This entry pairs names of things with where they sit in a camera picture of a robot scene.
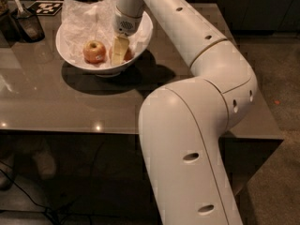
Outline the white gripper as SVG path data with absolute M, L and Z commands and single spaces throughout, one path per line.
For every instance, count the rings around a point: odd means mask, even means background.
M 143 17 L 143 10 L 122 11 L 116 7 L 114 15 L 112 16 L 112 28 L 117 35 L 112 44 L 112 58 L 113 66 L 119 66 L 124 61 L 125 54 L 129 48 L 128 37 L 134 35 L 140 26 Z

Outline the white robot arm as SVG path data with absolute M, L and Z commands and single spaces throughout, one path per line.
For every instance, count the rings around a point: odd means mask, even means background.
M 139 114 L 142 155 L 163 225 L 243 225 L 218 146 L 248 113 L 257 79 L 244 56 L 185 0 L 116 0 L 113 28 L 149 9 L 192 76 L 163 85 Z

